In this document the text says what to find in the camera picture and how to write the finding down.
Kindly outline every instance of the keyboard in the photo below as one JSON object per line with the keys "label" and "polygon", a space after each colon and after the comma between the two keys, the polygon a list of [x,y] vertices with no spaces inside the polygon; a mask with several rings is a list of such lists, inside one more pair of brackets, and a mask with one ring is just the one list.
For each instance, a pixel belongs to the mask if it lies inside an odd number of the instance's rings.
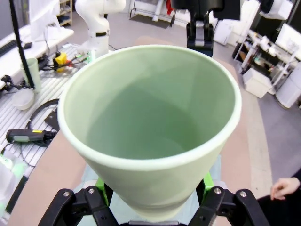
{"label": "keyboard", "polygon": [[17,47],[17,40],[12,40],[0,48],[0,57]]}

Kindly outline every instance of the large plastic cup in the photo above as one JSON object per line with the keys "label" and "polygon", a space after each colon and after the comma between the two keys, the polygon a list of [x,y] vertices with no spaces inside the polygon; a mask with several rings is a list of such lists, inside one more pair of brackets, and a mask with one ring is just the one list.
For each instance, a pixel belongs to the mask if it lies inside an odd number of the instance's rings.
{"label": "large plastic cup", "polygon": [[125,48],[85,66],[58,107],[65,137],[149,221],[181,209],[240,113],[238,85],[221,64],[163,45]]}

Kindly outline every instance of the red cloth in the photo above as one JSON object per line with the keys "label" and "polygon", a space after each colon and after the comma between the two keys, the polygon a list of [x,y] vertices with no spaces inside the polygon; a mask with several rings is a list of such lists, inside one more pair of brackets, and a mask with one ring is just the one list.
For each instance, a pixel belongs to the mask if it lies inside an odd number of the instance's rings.
{"label": "red cloth", "polygon": [[171,12],[174,10],[174,9],[171,7],[171,0],[167,0],[167,1],[166,1],[166,8],[167,8],[167,15],[170,15]]}

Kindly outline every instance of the person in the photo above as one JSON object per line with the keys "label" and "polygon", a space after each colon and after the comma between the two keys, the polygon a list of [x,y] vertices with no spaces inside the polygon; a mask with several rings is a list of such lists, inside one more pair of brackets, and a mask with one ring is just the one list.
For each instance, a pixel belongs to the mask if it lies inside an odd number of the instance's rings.
{"label": "person", "polygon": [[280,178],[258,203],[271,226],[301,225],[301,168],[291,178]]}

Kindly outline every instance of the black pole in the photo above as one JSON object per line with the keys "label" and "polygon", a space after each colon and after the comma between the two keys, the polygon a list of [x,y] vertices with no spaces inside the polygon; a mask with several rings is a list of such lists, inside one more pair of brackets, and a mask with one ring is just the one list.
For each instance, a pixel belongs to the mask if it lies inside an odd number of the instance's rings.
{"label": "black pole", "polygon": [[28,79],[29,85],[30,85],[31,88],[34,89],[34,83],[33,83],[33,80],[32,80],[32,76],[30,75],[28,64],[27,64],[27,61],[26,61],[26,58],[25,58],[25,55],[24,55],[22,45],[21,45],[19,25],[18,25],[18,19],[17,19],[15,5],[14,5],[14,0],[9,0],[9,4],[10,4],[11,20],[13,22],[13,28],[14,28],[14,32],[15,32],[15,35],[16,35],[17,46],[19,48],[20,58],[21,58],[23,68],[24,68],[26,77]]}

